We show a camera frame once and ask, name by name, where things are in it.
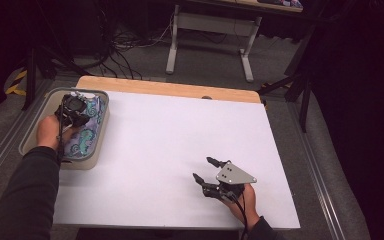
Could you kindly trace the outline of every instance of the plastic bin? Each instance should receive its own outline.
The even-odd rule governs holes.
[[[92,169],[98,161],[103,135],[105,133],[105,128],[109,118],[109,97],[108,94],[104,91],[78,88],[56,88],[49,92],[47,98],[45,99],[38,113],[36,114],[32,124],[27,130],[26,135],[21,141],[19,151],[22,155],[24,155],[28,151],[30,151],[30,149],[36,146],[36,131],[38,122],[44,117],[54,114],[55,110],[61,104],[63,96],[71,92],[93,93],[96,96],[101,97],[101,100],[105,104],[105,108],[102,115],[102,121],[97,127],[96,137],[94,138],[94,141],[97,141],[94,144],[94,149],[91,149],[89,151],[90,153],[87,156],[81,158],[70,158],[64,156],[61,162],[61,169],[89,170]]]

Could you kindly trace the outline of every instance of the fabric in bin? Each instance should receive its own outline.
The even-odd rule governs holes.
[[[65,145],[64,157],[66,158],[83,159],[95,150],[106,104],[99,96],[87,99],[86,103],[87,108],[83,113],[87,114],[90,120],[80,128],[78,133],[73,134]]]

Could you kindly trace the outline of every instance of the white tabletop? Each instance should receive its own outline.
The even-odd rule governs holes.
[[[239,229],[192,173],[217,183],[206,157],[258,179],[257,211],[299,228],[262,104],[107,92],[110,115],[97,165],[62,170],[54,223],[128,228]]]

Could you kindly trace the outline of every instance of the human hand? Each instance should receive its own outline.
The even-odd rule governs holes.
[[[67,142],[78,129],[69,128],[62,135],[63,142]],[[36,133],[37,146],[50,147],[55,151],[58,149],[59,121],[57,116],[49,115],[39,122]]]
[[[245,216],[248,223],[247,224],[248,226],[246,227],[248,231],[251,231],[254,225],[260,220],[260,216],[258,215],[257,210],[255,208],[256,197],[255,197],[254,188],[249,183],[244,184],[244,186],[245,186],[245,189],[242,195],[238,198],[238,202],[241,205],[241,207],[245,209]],[[230,209],[232,214],[237,219],[239,219],[243,224],[245,224],[245,220],[242,215],[242,212],[239,209],[239,207],[236,205],[236,203],[231,203],[228,201],[222,201],[222,202]]]

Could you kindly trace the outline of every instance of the black sleeve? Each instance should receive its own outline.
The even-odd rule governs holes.
[[[30,150],[0,199],[0,239],[50,239],[58,184],[55,151]]]
[[[248,234],[248,240],[286,240],[282,234],[274,231],[263,216]]]

